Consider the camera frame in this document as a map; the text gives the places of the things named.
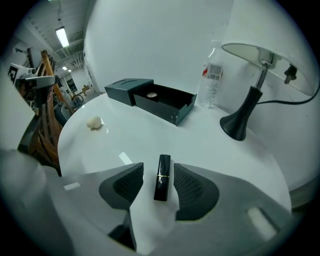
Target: round table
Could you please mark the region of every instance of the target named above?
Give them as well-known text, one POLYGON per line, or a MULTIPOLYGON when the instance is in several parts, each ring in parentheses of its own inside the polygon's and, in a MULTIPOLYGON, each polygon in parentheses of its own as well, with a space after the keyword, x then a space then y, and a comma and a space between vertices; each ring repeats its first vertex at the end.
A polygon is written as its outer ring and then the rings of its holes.
POLYGON ((144 164, 143 186, 130 207, 137 251, 148 254, 168 234, 179 209, 170 179, 168 201, 153 200, 160 154, 181 163, 241 178, 291 211, 284 176, 268 149, 247 130, 244 141, 228 137, 219 108, 194 106, 179 126, 137 107, 100 95, 67 121, 58 141, 62 176, 88 174, 131 163, 144 164), (99 116, 102 127, 90 130, 88 119, 99 116))

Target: lipstick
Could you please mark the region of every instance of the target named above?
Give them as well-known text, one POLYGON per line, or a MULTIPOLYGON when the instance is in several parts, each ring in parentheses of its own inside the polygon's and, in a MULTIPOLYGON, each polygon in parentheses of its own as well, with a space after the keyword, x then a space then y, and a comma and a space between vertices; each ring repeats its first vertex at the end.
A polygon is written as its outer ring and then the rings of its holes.
POLYGON ((154 191, 154 200, 167 201, 170 177, 170 155, 161 154, 154 191))

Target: ceiling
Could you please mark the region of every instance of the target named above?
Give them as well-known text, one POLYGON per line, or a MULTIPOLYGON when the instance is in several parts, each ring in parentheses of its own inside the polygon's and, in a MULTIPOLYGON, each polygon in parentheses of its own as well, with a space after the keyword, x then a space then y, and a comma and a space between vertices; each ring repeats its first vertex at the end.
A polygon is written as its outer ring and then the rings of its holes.
POLYGON ((26 19, 54 50, 59 61, 55 74, 64 76, 68 69, 83 67, 84 28, 88 7, 92 0, 41 0, 27 14, 26 19), (63 48, 55 30, 64 26, 69 46, 63 48))

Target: black lamp base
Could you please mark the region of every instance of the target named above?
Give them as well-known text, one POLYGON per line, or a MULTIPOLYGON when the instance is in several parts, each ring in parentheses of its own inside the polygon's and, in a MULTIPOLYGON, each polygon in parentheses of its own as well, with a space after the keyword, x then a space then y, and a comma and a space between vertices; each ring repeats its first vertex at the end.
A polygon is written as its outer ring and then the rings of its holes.
POLYGON ((248 119, 262 94, 258 88, 251 86, 242 106, 235 113, 220 119, 221 128, 229 137, 236 141, 246 138, 248 119))

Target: plastic bottle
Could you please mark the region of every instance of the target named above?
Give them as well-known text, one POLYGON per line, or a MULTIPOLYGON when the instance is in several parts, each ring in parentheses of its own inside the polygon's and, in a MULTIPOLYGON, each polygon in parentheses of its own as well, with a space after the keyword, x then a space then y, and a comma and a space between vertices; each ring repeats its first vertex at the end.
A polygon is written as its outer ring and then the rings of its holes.
POLYGON ((204 65, 197 95, 197 104, 204 108, 211 108, 214 105, 215 96, 221 84, 223 66, 220 54, 221 42, 212 40, 211 53, 204 65))

